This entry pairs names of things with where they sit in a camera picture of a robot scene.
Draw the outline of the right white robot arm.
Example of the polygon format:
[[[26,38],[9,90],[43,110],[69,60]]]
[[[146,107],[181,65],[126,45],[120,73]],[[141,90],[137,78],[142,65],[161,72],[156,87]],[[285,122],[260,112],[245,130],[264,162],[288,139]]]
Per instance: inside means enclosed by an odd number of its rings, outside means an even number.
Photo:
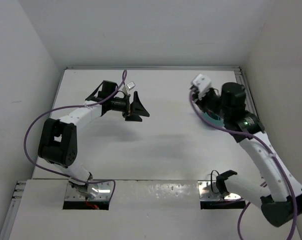
[[[274,227],[296,221],[302,214],[302,185],[277,156],[258,117],[246,110],[245,87],[227,82],[217,94],[210,82],[193,83],[189,97],[192,107],[222,118],[224,126],[216,129],[234,138],[250,156],[266,183],[266,187],[258,186],[228,170],[216,177],[215,185],[220,195],[240,195],[260,208]]]

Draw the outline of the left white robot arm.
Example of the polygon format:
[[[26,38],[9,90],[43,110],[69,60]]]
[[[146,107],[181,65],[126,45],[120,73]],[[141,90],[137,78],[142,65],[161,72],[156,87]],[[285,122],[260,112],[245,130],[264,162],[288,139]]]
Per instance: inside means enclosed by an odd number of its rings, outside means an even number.
[[[47,119],[38,148],[39,157],[55,165],[73,184],[86,185],[92,175],[76,160],[78,132],[108,111],[121,112],[127,122],[141,122],[143,117],[149,117],[137,91],[130,99],[128,91],[134,86],[130,82],[121,88],[115,82],[105,80],[85,99],[84,107],[77,107],[59,119]]]

